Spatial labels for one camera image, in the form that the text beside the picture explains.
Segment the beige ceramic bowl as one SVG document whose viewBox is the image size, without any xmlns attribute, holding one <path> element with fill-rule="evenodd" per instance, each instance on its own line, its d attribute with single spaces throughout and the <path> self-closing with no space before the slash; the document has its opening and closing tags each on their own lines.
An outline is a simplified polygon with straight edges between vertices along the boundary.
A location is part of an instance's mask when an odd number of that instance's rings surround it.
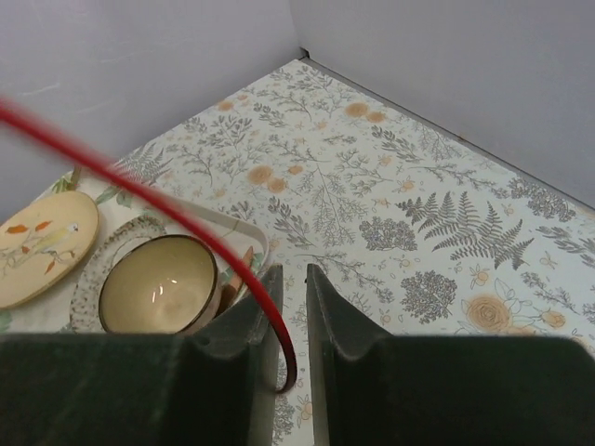
<svg viewBox="0 0 595 446">
<path fill-rule="evenodd" d="M 214 254 L 196 238 L 147 241 L 119 260 L 102 285 L 101 326 L 115 334 L 194 334 L 218 312 L 218 274 Z"/>
</svg>

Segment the yellow bird plate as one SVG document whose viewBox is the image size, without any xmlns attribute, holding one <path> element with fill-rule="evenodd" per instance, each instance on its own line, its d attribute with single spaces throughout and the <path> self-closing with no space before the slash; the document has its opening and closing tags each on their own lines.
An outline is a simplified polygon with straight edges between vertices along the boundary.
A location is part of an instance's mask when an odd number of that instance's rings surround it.
<svg viewBox="0 0 595 446">
<path fill-rule="evenodd" d="M 71 272 L 99 235 L 99 209 L 80 191 L 51 194 L 1 226 L 1 308 L 15 308 Z"/>
</svg>

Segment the copper spoon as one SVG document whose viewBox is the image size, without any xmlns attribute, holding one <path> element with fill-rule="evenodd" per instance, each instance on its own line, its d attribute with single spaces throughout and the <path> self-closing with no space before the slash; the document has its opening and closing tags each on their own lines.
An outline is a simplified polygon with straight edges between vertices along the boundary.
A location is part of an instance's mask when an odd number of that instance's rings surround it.
<svg viewBox="0 0 595 446">
<path fill-rule="evenodd" d="M 243 265 L 249 269 L 251 268 L 253 256 L 254 248 L 250 246 L 242 258 Z M 229 281 L 222 287 L 218 315 L 225 312 L 235 302 L 243 284 L 244 281 L 241 276 L 233 271 Z"/>
</svg>

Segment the speckled grey saucer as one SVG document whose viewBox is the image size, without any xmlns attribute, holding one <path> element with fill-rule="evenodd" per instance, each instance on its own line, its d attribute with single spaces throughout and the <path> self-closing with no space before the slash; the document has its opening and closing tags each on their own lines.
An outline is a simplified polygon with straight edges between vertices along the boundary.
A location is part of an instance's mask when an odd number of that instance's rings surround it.
<svg viewBox="0 0 595 446">
<path fill-rule="evenodd" d="M 141 244 L 166 235 L 165 225 L 151 216 L 137 216 L 112 232 L 89 258 L 75 286 L 70 304 L 74 333 L 104 333 L 99 318 L 100 292 L 118 261 Z"/>
</svg>

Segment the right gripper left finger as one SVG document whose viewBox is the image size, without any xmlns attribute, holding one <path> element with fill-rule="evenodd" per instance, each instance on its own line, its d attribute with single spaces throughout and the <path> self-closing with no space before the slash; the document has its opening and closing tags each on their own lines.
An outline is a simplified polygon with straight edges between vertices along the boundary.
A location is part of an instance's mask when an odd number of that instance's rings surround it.
<svg viewBox="0 0 595 446">
<path fill-rule="evenodd" d="M 5 445 L 268 445 L 279 345 L 247 296 L 192 335 L 5 334 Z"/>
</svg>

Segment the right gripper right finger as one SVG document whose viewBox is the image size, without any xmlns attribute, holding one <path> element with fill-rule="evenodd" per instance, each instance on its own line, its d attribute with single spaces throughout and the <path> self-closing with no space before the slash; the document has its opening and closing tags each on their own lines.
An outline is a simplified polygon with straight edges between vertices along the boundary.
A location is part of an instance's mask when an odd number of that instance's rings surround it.
<svg viewBox="0 0 595 446">
<path fill-rule="evenodd" d="M 307 269 L 318 445 L 590 445 L 594 360 L 549 336 L 394 335 Z"/>
</svg>

